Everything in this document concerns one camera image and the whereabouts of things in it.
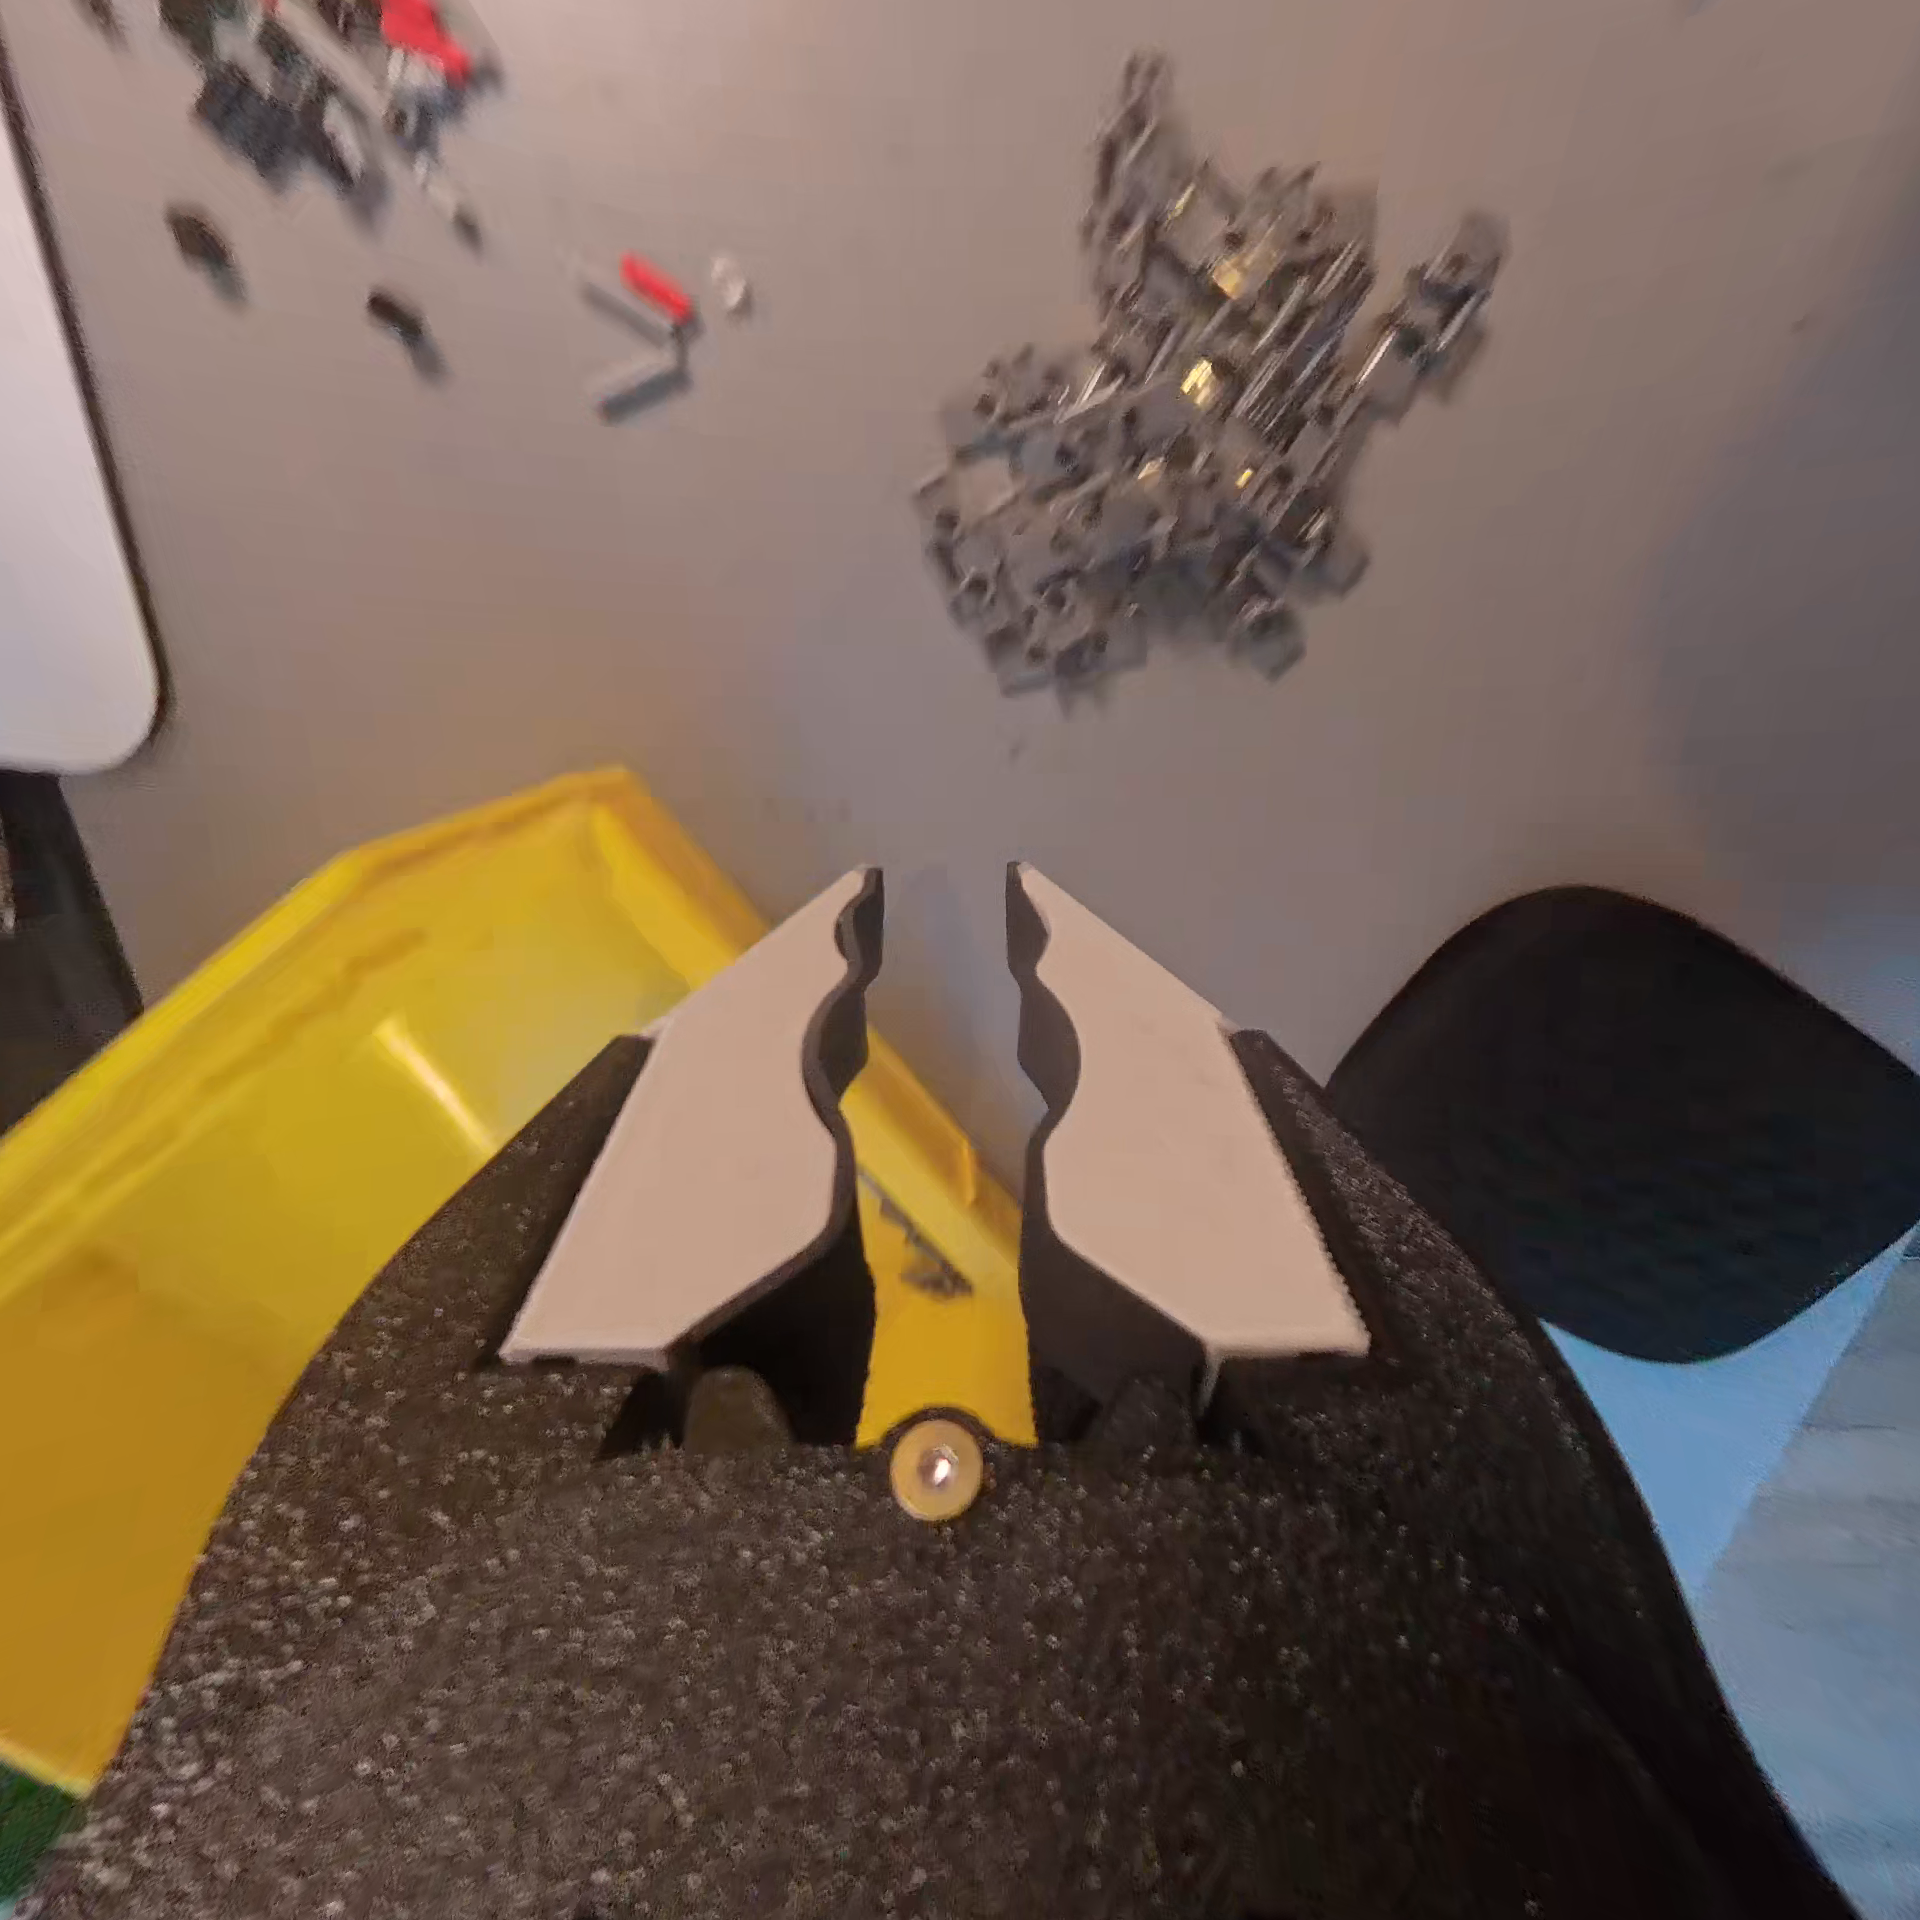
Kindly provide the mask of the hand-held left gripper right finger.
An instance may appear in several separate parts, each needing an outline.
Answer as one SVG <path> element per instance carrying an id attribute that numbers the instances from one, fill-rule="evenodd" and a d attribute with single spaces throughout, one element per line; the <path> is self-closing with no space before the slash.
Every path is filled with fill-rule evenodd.
<path id="1" fill-rule="evenodd" d="M 1030 861 L 1007 874 L 1030 1139 L 1032 1355 L 1063 1376 L 1363 1359 L 1354 1292 L 1238 1052 L 1240 1028 Z"/>

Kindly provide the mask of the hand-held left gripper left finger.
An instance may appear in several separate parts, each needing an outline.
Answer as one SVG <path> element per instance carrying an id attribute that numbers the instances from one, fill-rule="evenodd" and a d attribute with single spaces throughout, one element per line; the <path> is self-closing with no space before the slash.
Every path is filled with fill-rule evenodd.
<path id="1" fill-rule="evenodd" d="M 657 1026 L 500 1363 L 664 1372 L 831 1250 L 882 920 L 881 869 L 851 869 Z"/>

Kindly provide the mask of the yellow plastic bin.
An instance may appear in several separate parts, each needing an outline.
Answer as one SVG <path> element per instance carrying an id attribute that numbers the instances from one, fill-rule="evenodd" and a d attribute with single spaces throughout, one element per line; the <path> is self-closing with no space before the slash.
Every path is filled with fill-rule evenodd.
<path id="1" fill-rule="evenodd" d="M 766 917 L 625 771 L 335 858 L 4 1133 L 3 1751 L 82 1797 L 347 1308 Z"/>

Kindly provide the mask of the pile of grey track links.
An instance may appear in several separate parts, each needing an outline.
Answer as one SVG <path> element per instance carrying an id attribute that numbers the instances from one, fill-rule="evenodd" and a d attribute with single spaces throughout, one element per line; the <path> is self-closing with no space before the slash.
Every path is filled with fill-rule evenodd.
<path id="1" fill-rule="evenodd" d="M 1368 567 L 1359 458 L 1482 344 L 1506 221 L 1463 213 L 1376 306 L 1376 191 L 1313 165 L 1224 172 L 1170 59 L 1142 50 L 1080 246 L 1092 335 L 1002 351 L 942 410 L 914 510 L 950 620 L 1007 696 L 1075 704 L 1159 640 L 1282 679 L 1303 610 Z"/>

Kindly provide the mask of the grey desk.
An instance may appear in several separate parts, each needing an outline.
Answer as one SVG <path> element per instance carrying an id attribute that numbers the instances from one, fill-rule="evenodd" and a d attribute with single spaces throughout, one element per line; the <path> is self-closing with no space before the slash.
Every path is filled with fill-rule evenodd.
<path id="1" fill-rule="evenodd" d="M 329 858 L 627 765 L 779 920 L 878 861 L 882 1030 L 1010 1184 L 1026 858 L 1326 1075 L 1484 908 L 1714 925 L 1915 1063 L 1915 5 L 476 5 L 467 250 L 278 197 L 154 5 L 4 50 L 168 664 L 74 782 L 160 997 Z M 1097 124 L 1162 50 L 1240 173 L 1506 221 L 1265 679 L 1009 700 L 910 490 L 1091 328 Z"/>

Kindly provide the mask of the white book stand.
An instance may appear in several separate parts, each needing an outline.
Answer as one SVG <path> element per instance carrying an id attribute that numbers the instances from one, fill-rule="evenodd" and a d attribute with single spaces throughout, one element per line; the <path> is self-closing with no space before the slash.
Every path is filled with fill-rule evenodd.
<path id="1" fill-rule="evenodd" d="M 94 776 L 156 733 L 164 669 L 11 52 L 3 101 L 3 764 Z"/>

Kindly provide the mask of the green plastic bin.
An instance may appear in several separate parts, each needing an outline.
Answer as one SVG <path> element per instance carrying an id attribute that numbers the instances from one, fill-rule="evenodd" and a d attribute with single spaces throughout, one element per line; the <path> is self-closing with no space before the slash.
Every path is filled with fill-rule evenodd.
<path id="1" fill-rule="evenodd" d="M 44 1858 L 75 1821 L 86 1797 L 3 1765 L 3 1915 L 31 1890 Z"/>

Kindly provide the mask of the pile of small black red pins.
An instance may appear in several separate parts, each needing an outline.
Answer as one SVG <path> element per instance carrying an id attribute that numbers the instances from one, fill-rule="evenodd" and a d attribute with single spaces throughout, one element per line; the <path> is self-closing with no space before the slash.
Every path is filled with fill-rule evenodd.
<path id="1" fill-rule="evenodd" d="M 472 324 L 593 323 L 580 419 L 625 428 L 715 395 L 703 294 L 667 216 L 665 125 L 628 106 L 608 48 L 569 27 L 608 5 L 23 5 L 98 48 L 75 139 L 142 149 L 160 243 L 230 328 L 278 351 L 278 397 L 332 383 L 474 399 Z"/>

